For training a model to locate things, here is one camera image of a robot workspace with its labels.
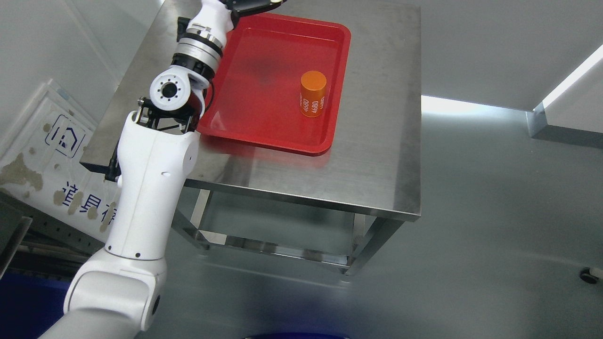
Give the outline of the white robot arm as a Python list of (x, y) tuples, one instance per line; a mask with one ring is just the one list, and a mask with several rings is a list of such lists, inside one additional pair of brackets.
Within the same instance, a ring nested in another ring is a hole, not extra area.
[(108, 239), (73, 277), (63, 316), (43, 339), (133, 339), (151, 326), (167, 278), (164, 255), (177, 202), (198, 157), (204, 93), (225, 34), (179, 18), (172, 64), (129, 114), (116, 146), (121, 195)]

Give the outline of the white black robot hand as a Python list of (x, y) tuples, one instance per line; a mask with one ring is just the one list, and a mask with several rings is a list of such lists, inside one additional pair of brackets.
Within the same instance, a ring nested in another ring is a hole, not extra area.
[(203, 0), (202, 8), (187, 28), (227, 33), (240, 18), (271, 11), (284, 3), (285, 0)]

